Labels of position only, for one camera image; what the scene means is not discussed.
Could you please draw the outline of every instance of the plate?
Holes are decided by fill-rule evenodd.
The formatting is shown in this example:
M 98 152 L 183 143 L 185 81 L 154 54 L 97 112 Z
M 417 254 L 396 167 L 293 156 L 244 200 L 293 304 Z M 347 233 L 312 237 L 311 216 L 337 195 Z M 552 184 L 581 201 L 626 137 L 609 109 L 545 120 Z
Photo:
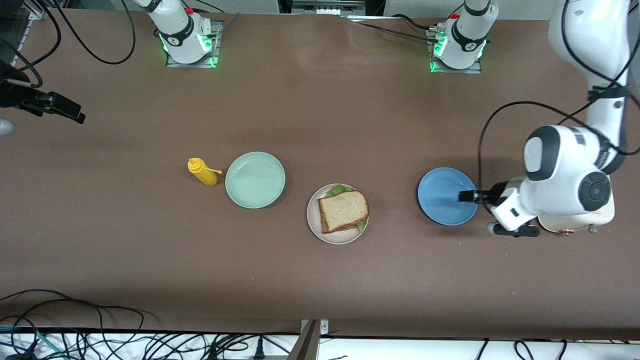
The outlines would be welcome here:
M 247 209 L 263 208 L 282 193 L 284 167 L 266 152 L 249 152 L 236 159 L 225 176 L 225 188 L 231 200 Z
M 469 221 L 478 207 L 458 202 L 458 193 L 476 186 L 463 172 L 440 167 L 426 173 L 418 185 L 418 202 L 425 214 L 442 225 L 456 226 Z
M 334 244 L 334 245 L 343 245 L 346 243 L 350 243 L 353 240 L 359 238 L 360 235 L 364 233 L 364 231 L 361 233 L 356 227 L 349 230 L 336 231 L 335 233 L 331 233 L 331 234 L 322 233 L 322 220 L 320 216 L 320 204 L 318 203 L 318 199 L 322 199 L 326 195 L 326 193 L 328 193 L 329 190 L 331 190 L 336 185 L 338 184 L 330 184 L 327 186 L 323 186 L 318 191 L 316 191 L 316 193 L 313 194 L 313 196 L 311 196 L 311 199 L 309 200 L 309 204 L 307 205 L 307 222 L 309 223 L 309 227 L 311 228 L 311 231 L 313 231 L 313 233 L 320 240 L 326 243 Z M 347 184 L 343 184 L 343 185 L 356 190 L 356 188 L 354 188 L 351 185 L 347 185 Z

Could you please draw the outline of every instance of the table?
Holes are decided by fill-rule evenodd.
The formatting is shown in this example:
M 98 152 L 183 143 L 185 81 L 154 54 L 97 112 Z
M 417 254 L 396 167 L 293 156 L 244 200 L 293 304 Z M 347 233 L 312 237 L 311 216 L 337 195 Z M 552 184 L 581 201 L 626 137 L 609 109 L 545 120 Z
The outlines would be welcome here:
M 128 51 L 124 13 L 68 14 L 99 55 Z M 44 90 L 82 105 L 84 125 L 0 111 L 18 125 L 0 139 L 3 293 L 52 288 L 138 307 L 155 314 L 149 329 L 296 331 L 300 318 L 321 317 L 344 335 L 637 336 L 636 159 L 612 176 L 618 213 L 597 235 L 496 237 L 484 211 L 444 227 L 417 204 L 432 168 L 476 178 L 477 138 L 500 105 L 584 104 L 586 82 L 553 53 L 546 22 L 498 21 L 475 76 L 429 73 L 419 41 L 331 15 L 241 14 L 217 69 L 167 69 L 148 16 L 134 21 L 123 65 L 93 60 L 64 28 L 38 66 Z M 403 20 L 374 23 L 419 35 Z M 37 22 L 24 54 L 53 41 L 50 22 Z M 484 145 L 485 184 L 523 174 L 525 139 L 558 120 L 530 106 L 501 113 Z M 201 157 L 225 170 L 250 151 L 287 172 L 264 209 L 240 208 L 186 169 Z M 309 197 L 336 182 L 371 205 L 366 233 L 343 246 L 318 240 L 305 218 Z M 42 314 L 97 326 L 73 306 Z M 118 315 L 111 326 L 134 322 Z

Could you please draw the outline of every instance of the yellow squeeze bottle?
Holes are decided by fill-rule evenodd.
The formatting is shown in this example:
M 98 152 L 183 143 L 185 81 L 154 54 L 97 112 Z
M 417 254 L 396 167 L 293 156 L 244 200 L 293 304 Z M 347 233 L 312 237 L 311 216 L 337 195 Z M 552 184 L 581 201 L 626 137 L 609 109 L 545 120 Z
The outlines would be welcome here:
M 218 183 L 216 173 L 222 174 L 220 170 L 213 170 L 204 163 L 200 158 L 191 158 L 187 164 L 189 171 L 195 175 L 200 181 L 207 186 L 214 186 Z

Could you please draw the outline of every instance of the light green plate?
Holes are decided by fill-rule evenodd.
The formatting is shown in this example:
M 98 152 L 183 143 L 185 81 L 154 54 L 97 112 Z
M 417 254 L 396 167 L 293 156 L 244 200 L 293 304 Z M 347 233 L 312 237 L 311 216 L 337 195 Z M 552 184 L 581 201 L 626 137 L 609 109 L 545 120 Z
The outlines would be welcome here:
M 225 188 L 231 200 L 248 209 L 263 208 L 282 193 L 284 167 L 266 152 L 249 152 L 236 159 L 225 177 Z

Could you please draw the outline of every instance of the bread slice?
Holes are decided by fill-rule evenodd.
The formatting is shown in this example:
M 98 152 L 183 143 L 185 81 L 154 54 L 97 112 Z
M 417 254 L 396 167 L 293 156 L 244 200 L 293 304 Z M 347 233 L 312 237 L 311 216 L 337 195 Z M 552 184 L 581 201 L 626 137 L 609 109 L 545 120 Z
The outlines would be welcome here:
M 369 203 L 360 192 L 343 192 L 319 199 L 323 234 L 357 227 L 369 218 Z

